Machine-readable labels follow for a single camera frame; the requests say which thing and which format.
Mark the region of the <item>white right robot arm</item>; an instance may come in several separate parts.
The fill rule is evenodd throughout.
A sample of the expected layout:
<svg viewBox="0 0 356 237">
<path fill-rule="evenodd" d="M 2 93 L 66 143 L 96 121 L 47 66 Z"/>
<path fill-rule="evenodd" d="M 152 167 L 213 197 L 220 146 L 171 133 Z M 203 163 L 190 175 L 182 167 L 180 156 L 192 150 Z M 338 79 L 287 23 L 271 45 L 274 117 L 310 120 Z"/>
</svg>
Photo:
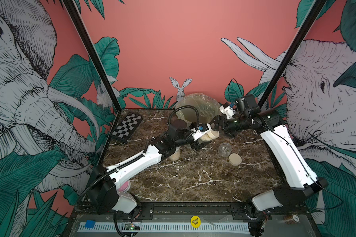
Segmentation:
<svg viewBox="0 0 356 237">
<path fill-rule="evenodd" d="M 269 110 L 251 116 L 239 115 L 227 118 L 226 115 L 213 119 L 216 129 L 236 133 L 253 129 L 264 140 L 273 163 L 284 177 L 284 182 L 272 190 L 251 198 L 254 212 L 283 206 L 295 206 L 314 194 L 324 190 L 328 181 L 319 177 L 305 162 L 295 147 L 284 121 L 276 110 Z"/>
</svg>

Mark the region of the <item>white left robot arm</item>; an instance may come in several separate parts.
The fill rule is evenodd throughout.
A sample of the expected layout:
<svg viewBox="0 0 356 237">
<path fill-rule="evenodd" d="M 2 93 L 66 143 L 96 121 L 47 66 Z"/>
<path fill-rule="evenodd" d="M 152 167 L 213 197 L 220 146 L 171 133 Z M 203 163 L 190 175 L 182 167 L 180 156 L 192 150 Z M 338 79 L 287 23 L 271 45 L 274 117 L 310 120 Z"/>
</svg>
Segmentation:
<svg viewBox="0 0 356 237">
<path fill-rule="evenodd" d="M 167 131 L 150 138 L 142 151 L 127 160 L 108 167 L 96 166 L 85 190 L 76 202 L 75 210 L 85 211 L 85 208 L 80 206 L 80 202 L 87 197 L 97 214 L 105 214 L 111 210 L 133 212 L 137 208 L 137 201 L 132 195 L 121 192 L 120 187 L 145 169 L 173 155 L 178 147 L 198 145 L 200 138 L 211 130 L 208 123 L 191 128 L 185 121 L 177 119 L 169 125 Z"/>
</svg>

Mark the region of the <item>rice jar with beige lid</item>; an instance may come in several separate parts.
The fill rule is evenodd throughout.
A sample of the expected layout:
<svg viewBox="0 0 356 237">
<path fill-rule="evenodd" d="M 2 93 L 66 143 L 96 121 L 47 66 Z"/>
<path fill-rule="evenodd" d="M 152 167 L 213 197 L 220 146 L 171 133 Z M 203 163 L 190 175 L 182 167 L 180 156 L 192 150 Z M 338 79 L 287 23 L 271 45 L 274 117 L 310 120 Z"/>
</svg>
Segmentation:
<svg viewBox="0 0 356 237">
<path fill-rule="evenodd" d="M 223 158 L 228 158 L 232 153 L 232 146 L 229 143 L 223 142 L 219 145 L 218 154 Z"/>
</svg>

